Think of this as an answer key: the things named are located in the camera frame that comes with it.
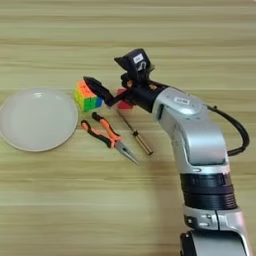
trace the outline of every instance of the black cable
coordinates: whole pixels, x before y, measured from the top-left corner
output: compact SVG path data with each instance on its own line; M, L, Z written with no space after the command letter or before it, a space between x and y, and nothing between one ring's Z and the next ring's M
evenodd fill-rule
M249 146L250 144L250 137L249 137L249 134L248 132L246 131L246 129L244 128L244 126L239 122L237 121L236 119L234 119L232 116L228 115L227 113L219 110L217 108L217 106L214 106L214 107L210 107L210 106L207 106L209 110L219 114L220 116L224 117L226 120L228 120L235 128L236 130L239 132L239 134L241 135L242 137L242 146L239 147L239 148L235 148L235 149L232 149L232 150L229 150L228 151L228 156L235 156L235 155L238 155L242 152L245 151L245 149Z

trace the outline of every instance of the silver arm segment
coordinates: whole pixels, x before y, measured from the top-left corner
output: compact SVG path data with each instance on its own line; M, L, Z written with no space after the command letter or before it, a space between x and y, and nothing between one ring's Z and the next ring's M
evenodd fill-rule
M180 174L229 174L223 133L210 120L207 105L200 99L168 87L156 98L152 114L172 140ZM240 208L220 211L184 205L183 211L188 222L196 219L196 230L223 231L222 235L227 231L237 233L246 256L253 256Z

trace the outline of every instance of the rubik's cube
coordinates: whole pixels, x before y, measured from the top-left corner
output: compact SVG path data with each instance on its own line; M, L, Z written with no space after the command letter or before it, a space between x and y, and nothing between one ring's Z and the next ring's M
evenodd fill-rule
M78 81L74 92L75 101L81 110L87 112L89 110L102 106L103 100L94 94L85 81Z

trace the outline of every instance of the screwdriver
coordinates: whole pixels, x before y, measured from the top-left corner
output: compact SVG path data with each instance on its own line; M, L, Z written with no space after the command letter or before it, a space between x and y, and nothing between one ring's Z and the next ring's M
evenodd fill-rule
M127 124L127 126L130 128L132 131L133 137L136 139L140 147L144 150L144 152L147 155L152 155L154 151L150 148L148 143L145 141L145 139L139 134L138 130L134 129L130 123L127 121L127 119L121 114L120 111L117 110L118 115L123 119L123 121Z

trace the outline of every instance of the white plate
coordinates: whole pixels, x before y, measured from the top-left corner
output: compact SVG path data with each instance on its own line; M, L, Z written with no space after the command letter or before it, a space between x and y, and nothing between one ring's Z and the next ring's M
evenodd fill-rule
M45 151L64 143L74 132L78 112L65 93L27 89L12 95L0 110L2 137L25 151Z

